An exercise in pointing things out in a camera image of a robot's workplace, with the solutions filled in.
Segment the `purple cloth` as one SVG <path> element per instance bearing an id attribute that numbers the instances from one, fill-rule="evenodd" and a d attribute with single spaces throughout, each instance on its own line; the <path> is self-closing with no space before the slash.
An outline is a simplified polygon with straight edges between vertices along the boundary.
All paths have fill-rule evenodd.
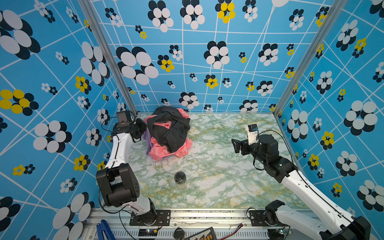
<path id="1" fill-rule="evenodd" d="M 150 154 L 151 149 L 153 148 L 153 143 L 151 142 L 152 135 L 148 129 L 143 134 L 143 139 L 147 144 L 147 155 Z"/>

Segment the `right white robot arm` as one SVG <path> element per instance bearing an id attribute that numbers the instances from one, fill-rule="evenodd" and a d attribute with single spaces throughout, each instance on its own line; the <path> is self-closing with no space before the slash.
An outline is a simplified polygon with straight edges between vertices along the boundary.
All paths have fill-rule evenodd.
<path id="1" fill-rule="evenodd" d="M 318 217 L 304 215 L 275 200 L 265 207 L 270 225 L 285 224 L 313 240 L 369 240 L 371 224 L 364 217 L 354 217 L 316 188 L 299 169 L 279 153 L 279 144 L 272 135 L 261 135 L 258 142 L 232 140 L 235 153 L 251 155 L 259 161 L 278 183 L 298 196 Z"/>

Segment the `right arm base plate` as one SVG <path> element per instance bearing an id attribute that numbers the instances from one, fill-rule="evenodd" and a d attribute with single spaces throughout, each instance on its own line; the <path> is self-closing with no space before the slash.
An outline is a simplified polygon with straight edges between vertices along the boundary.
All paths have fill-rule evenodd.
<path id="1" fill-rule="evenodd" d="M 284 224 L 282 224 L 280 222 L 273 223 L 273 224 L 268 223 L 267 222 L 267 218 L 264 215 L 264 212 L 265 211 L 263 211 L 263 210 L 254 210 L 254 209 L 248 210 L 246 212 L 246 216 L 251 221 L 252 227 L 277 227 L 277 228 L 283 228 L 285 226 Z"/>

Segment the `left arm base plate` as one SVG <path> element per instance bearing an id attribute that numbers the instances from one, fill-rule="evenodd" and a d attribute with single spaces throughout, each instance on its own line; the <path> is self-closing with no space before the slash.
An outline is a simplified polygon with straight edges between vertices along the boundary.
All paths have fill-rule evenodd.
<path id="1" fill-rule="evenodd" d="M 130 219 L 130 226 L 169 226 L 171 220 L 170 210 L 156 210 L 156 214 L 148 212 L 147 214 L 136 216 Z"/>

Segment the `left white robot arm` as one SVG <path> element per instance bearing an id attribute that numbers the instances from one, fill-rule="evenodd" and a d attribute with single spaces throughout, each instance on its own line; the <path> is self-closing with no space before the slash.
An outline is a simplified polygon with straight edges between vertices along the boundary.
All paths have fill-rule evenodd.
<path id="1" fill-rule="evenodd" d="M 140 193 L 140 185 L 128 163 L 134 140 L 141 139 L 147 129 L 142 119 L 120 121 L 114 125 L 111 137 L 113 148 L 104 169 L 96 173 L 99 197 L 107 207 L 131 210 L 134 219 L 145 225 L 152 225 L 157 218 L 154 203 Z"/>

